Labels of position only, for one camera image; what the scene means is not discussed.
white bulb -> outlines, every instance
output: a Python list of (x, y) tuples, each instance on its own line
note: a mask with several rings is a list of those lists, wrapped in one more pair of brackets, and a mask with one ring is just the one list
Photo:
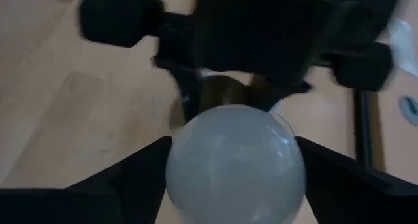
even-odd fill
[(294, 138), (270, 114), (221, 106), (174, 138), (166, 180), (187, 223), (291, 223), (305, 170)]

floor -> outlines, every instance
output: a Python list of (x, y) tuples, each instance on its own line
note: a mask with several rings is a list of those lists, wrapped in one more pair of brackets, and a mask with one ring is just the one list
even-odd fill
[[(192, 0), (165, 0), (187, 13)], [(66, 187), (170, 135), (178, 93), (152, 66), (155, 39), (134, 48), (80, 37), (79, 0), (0, 0), (0, 187)], [(249, 76), (229, 73), (245, 82)], [(315, 89), (282, 113), (298, 135), (353, 157), (351, 91), (315, 68)], [(181, 223), (165, 196), (157, 223)], [(295, 223), (316, 223), (307, 202)]]

wooden floor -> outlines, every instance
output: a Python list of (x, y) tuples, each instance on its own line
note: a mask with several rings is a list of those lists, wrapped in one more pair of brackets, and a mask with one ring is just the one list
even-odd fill
[[(192, 0), (165, 0), (188, 13)], [(132, 49), (80, 37), (79, 0), (0, 0), (0, 186), (66, 187), (170, 135), (178, 97), (152, 67), (155, 39)], [(230, 73), (245, 82), (248, 76)], [(326, 69), (282, 113), (298, 135), (353, 156), (351, 90)], [(157, 223), (180, 223), (165, 196)], [(305, 202), (295, 223), (315, 223)]]

frosted glass bulb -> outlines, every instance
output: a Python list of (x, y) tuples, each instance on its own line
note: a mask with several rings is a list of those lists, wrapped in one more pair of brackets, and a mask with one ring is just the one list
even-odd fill
[(270, 114), (221, 106), (174, 138), (167, 191), (186, 223), (291, 223), (305, 170), (294, 138)]

light bulb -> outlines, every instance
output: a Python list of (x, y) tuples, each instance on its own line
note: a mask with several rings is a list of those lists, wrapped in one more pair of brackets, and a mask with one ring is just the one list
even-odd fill
[(174, 137), (166, 181), (187, 223), (291, 223), (305, 170), (294, 138), (270, 114), (220, 106)]

